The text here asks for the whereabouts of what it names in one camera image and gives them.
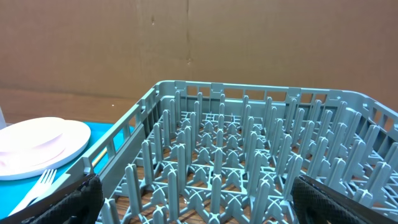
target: white plate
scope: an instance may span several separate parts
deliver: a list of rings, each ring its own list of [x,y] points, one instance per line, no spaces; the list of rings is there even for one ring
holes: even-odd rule
[[[87,146],[90,128],[82,122],[65,120],[62,138],[65,149],[53,159],[36,166],[12,167],[0,170],[0,180],[19,180],[41,175],[45,169],[57,169],[78,156]]]
[[[59,155],[65,148],[64,125],[62,118],[35,118],[0,130],[0,169],[35,166]]]

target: blue table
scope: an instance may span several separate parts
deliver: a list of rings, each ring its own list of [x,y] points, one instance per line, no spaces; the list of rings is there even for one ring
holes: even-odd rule
[[[87,149],[89,149],[112,124],[90,123],[85,122],[91,129],[91,137],[88,141],[86,149],[74,160],[61,166],[57,169],[55,180],[60,177]],[[114,138],[115,148],[119,149],[123,143],[123,133],[120,131]],[[102,160],[94,168],[94,172],[99,172],[108,161],[108,155],[105,155]],[[31,177],[23,180],[9,180],[0,181],[0,219],[7,217],[8,214],[18,205],[18,203],[25,197],[26,193],[38,181],[40,176]]]

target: cardboard wall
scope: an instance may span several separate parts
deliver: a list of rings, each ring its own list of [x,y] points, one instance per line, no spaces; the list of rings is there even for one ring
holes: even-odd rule
[[[398,111],[396,0],[0,1],[0,88],[140,98],[160,80],[363,92]]]

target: light blue plastic dish rack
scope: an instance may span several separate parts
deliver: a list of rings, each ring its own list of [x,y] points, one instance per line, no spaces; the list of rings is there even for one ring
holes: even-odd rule
[[[181,216],[191,210],[206,223],[294,223],[290,190],[300,174],[398,220],[397,116],[353,91],[163,81],[50,192],[92,173],[106,148],[109,160],[98,175],[108,199],[97,223],[189,223]],[[120,130],[124,144],[115,150]],[[145,192],[152,197],[143,204]],[[122,220],[120,196],[129,199]]]

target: white fork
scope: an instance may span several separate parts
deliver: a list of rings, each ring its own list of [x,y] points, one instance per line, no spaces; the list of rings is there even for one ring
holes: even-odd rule
[[[36,184],[32,187],[32,189],[26,194],[24,199],[13,209],[13,211],[9,214],[12,215],[21,211],[22,209],[29,206],[30,202],[36,199],[37,197],[44,194],[50,187],[52,182],[54,181],[55,174],[57,170],[45,170],[40,179],[36,182]]]

